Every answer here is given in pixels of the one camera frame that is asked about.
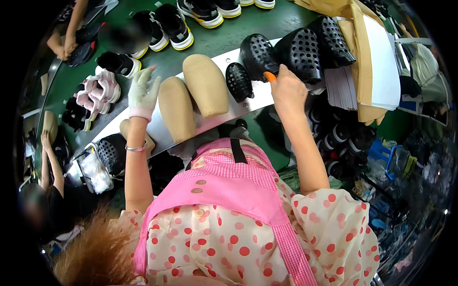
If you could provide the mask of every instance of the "black perforated shoe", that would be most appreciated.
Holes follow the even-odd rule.
[[[322,54],[321,64],[324,69],[336,69],[351,65],[356,61],[347,47],[337,23],[331,17],[319,16],[307,27],[318,36]]]
[[[321,56],[316,34],[300,28],[284,36],[274,48],[275,59],[301,81],[316,83],[322,79]]]
[[[226,84],[237,103],[245,98],[254,98],[253,87],[245,68],[239,63],[231,63],[226,69]]]
[[[278,75],[279,65],[273,57],[272,45],[261,34],[252,34],[242,41],[240,58],[252,81],[267,82],[263,75],[265,71]]]

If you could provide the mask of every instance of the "hair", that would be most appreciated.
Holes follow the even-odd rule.
[[[99,207],[89,226],[57,258],[54,274],[62,285],[121,285],[135,278],[125,252],[133,228],[109,224],[113,217],[106,206]]]

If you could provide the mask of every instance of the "stack of paper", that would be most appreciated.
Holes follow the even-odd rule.
[[[372,61],[372,99],[361,104],[395,110],[401,98],[398,67],[385,29],[364,15]]]
[[[330,105],[346,110],[358,110],[356,90],[349,66],[324,70],[324,78]]]

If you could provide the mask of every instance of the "yellow sole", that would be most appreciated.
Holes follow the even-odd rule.
[[[192,42],[191,42],[189,45],[187,45],[186,47],[181,48],[181,49],[177,49],[177,48],[175,48],[175,47],[173,47],[173,48],[174,48],[175,50],[177,50],[177,51],[182,51],[182,50],[184,50],[184,49],[189,48],[193,43],[194,43],[194,37],[192,37]]]
[[[170,42],[170,40],[169,40],[169,41],[167,41],[167,43],[165,44],[165,46],[163,46],[163,47],[162,47],[162,48],[160,48],[159,50],[156,50],[156,51],[155,51],[155,50],[153,50],[153,52],[160,52],[160,51],[162,51],[162,50],[163,50],[165,47],[167,47],[167,46],[169,45],[169,42]]]
[[[242,15],[242,12],[240,12],[239,14],[237,14],[237,15],[235,15],[235,16],[224,16],[224,15],[223,15],[223,18],[230,19],[230,18],[238,17],[238,16],[240,16],[240,15]]]
[[[216,25],[216,26],[213,26],[213,27],[205,27],[205,26],[202,26],[202,25],[201,25],[201,26],[204,27],[204,28],[206,28],[206,29],[213,29],[213,28],[216,28],[216,27],[218,27],[219,25],[221,25],[223,22],[224,22],[224,18],[223,18],[223,20],[222,20],[218,25]]]
[[[273,9],[273,8],[275,8],[275,6],[274,7],[261,7],[261,6],[258,6],[258,5],[256,5],[256,7],[261,8],[261,9]]]
[[[138,58],[134,58],[134,59],[139,59],[139,58],[141,58],[142,56],[144,56],[144,55],[146,54],[147,51],[148,51],[148,49],[145,49],[145,51],[142,53],[141,56],[139,56]]]

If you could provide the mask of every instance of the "apron strap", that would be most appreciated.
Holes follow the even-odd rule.
[[[232,154],[234,155],[234,161],[236,163],[248,164],[246,162],[245,154],[242,151],[242,147],[240,147],[240,139],[239,138],[231,138],[230,139],[230,147],[232,149]]]

